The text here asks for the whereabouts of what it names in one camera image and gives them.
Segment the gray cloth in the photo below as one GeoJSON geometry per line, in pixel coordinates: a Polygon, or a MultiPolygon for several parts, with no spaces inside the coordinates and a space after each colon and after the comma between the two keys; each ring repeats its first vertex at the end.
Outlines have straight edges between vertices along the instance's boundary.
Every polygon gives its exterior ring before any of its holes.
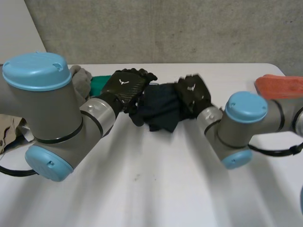
{"type": "Polygon", "coordinates": [[[70,68],[72,83],[75,87],[78,105],[83,105],[89,98],[90,81],[92,75],[79,65],[73,65],[70,68]]]}

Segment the orange sponge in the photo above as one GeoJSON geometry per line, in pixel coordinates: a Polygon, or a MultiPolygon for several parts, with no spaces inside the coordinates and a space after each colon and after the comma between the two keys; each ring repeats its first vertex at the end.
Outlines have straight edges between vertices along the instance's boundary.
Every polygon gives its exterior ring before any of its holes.
{"type": "Polygon", "coordinates": [[[266,99],[303,97],[303,77],[267,74],[256,79],[255,86],[266,99]]]}

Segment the black glove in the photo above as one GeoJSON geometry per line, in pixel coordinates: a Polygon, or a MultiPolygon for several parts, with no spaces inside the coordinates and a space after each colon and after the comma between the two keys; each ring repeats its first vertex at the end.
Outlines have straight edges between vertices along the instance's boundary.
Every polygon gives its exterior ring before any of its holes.
{"type": "Polygon", "coordinates": [[[157,79],[155,75],[144,69],[117,70],[104,85],[100,97],[114,95],[120,102],[121,111],[134,112],[137,109],[138,98],[149,83],[157,79]]]}
{"type": "Polygon", "coordinates": [[[198,74],[180,78],[178,83],[175,83],[175,91],[195,117],[204,109],[213,106],[208,88],[198,74]]]}

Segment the white table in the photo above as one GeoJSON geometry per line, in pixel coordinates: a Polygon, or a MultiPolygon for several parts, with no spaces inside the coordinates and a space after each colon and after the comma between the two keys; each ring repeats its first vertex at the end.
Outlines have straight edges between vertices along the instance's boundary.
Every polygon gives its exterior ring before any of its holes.
{"type": "MultiPolygon", "coordinates": [[[[144,68],[159,83],[200,73],[218,106],[239,90],[255,91],[264,74],[283,75],[270,64],[83,65],[94,76],[144,68]]],[[[263,148],[289,148],[302,139],[291,133],[257,136],[263,148]]],[[[27,147],[4,155],[0,165],[28,169],[27,147]]],[[[173,134],[135,127],[121,114],[64,182],[40,176],[0,175],[1,227],[301,227],[299,194],[303,154],[252,162],[228,171],[195,121],[173,134]]]]}

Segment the black fabric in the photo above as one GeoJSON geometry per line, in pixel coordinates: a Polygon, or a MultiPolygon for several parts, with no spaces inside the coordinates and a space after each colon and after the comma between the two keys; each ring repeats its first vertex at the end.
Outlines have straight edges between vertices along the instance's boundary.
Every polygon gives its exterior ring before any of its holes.
{"type": "Polygon", "coordinates": [[[179,121],[194,118],[179,100],[174,84],[149,85],[138,103],[138,110],[130,114],[137,126],[144,123],[150,131],[165,129],[173,132],[179,121]]]}

